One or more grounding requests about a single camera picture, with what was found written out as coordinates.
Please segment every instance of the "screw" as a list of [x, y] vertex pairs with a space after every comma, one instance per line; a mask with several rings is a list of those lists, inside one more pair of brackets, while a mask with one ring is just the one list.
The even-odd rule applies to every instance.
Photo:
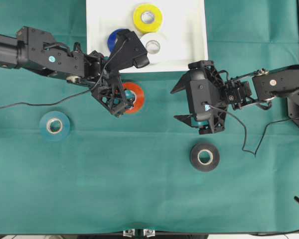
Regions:
[[72, 83], [77, 83], [77, 82], [80, 82], [80, 77], [78, 76], [68, 76], [66, 78], [67, 81], [70, 81]]
[[58, 72], [57, 71], [54, 71], [53, 73], [51, 73], [50, 75], [48, 75], [48, 76], [56, 76], [58, 74]]
[[277, 81], [276, 81], [276, 80], [270, 80], [270, 81], [269, 81], [269, 84], [270, 84], [271, 86], [275, 86], [275, 85], [277, 84]]
[[55, 57], [54, 56], [49, 56], [49, 62], [54, 63], [55, 62]]

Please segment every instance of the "yellow tape roll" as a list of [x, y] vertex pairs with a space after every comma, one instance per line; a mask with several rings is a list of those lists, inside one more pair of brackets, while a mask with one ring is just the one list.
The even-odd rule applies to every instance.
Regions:
[[163, 22], [163, 15], [158, 7], [145, 3], [135, 9], [133, 21], [137, 30], [142, 33], [156, 32]]

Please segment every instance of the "black robotic arm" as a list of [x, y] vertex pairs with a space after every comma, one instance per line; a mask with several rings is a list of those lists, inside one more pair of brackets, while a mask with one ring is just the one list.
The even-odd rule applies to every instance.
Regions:
[[133, 31], [117, 34], [117, 43], [108, 60], [93, 51], [87, 55], [80, 44], [71, 49], [57, 42], [51, 33], [23, 27], [16, 38], [0, 35], [0, 67], [24, 68], [45, 77], [66, 80], [88, 87], [92, 96], [111, 114], [119, 117], [133, 106], [126, 98], [119, 70], [149, 64], [147, 51]]
[[[233, 110], [257, 105], [268, 110], [275, 97], [287, 98], [288, 116], [299, 126], [299, 65], [272, 71], [265, 69], [223, 81], [212, 61], [199, 61], [188, 65], [171, 94], [186, 90], [189, 115], [174, 116], [190, 127], [199, 128], [200, 134], [217, 133], [225, 129], [228, 106]], [[248, 81], [252, 77], [257, 99], [251, 97]]]

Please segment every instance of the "white tape roll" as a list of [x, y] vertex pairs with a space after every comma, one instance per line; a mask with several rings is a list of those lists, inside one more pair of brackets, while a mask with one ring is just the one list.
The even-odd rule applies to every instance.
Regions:
[[148, 51], [151, 64], [167, 60], [168, 43], [166, 37], [160, 32], [150, 32], [141, 37], [141, 42]]

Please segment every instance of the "table surface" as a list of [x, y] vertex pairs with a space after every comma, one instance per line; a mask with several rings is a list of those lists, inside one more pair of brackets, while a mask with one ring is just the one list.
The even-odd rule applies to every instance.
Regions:
[[[0, 0], [0, 33], [14, 36], [23, 25], [33, 26], [86, 49], [85, 7], [83, 0]], [[299, 63], [296, 0], [206, 0], [205, 7], [217, 69], [236, 76]], [[272, 126], [257, 158], [240, 150], [243, 129], [230, 117], [224, 132], [199, 135], [173, 118], [188, 112], [185, 92], [169, 94], [180, 76], [124, 74], [144, 89], [146, 103], [120, 119], [90, 95], [56, 107], [1, 110], [0, 234], [298, 229], [299, 129], [292, 122]], [[80, 91], [26, 70], [0, 69], [0, 106], [50, 103]], [[40, 118], [53, 110], [72, 123], [61, 142], [39, 133]], [[286, 101], [275, 99], [269, 111], [234, 112], [248, 127], [247, 148], [254, 149], [264, 125], [286, 118], [286, 111]], [[220, 151], [218, 167], [208, 173], [189, 162], [190, 149], [201, 141]]]

